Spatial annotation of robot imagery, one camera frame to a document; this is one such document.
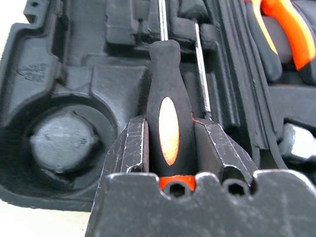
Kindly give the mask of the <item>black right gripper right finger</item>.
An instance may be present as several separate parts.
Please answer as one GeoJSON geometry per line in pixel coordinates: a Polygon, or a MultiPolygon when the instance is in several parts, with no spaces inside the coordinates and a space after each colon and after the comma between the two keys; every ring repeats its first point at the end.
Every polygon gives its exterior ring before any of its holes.
{"type": "Polygon", "coordinates": [[[210,172],[220,182],[239,179],[250,185],[258,166],[246,150],[213,121],[195,121],[198,172],[210,172]]]}

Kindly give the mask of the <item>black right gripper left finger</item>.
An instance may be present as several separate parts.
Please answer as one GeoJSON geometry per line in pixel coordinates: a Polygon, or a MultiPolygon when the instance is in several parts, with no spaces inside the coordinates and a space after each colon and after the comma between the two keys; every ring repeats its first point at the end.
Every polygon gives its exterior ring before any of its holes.
{"type": "Polygon", "coordinates": [[[113,173],[149,172],[149,128],[145,116],[129,120],[108,150],[98,188],[113,173]]]}

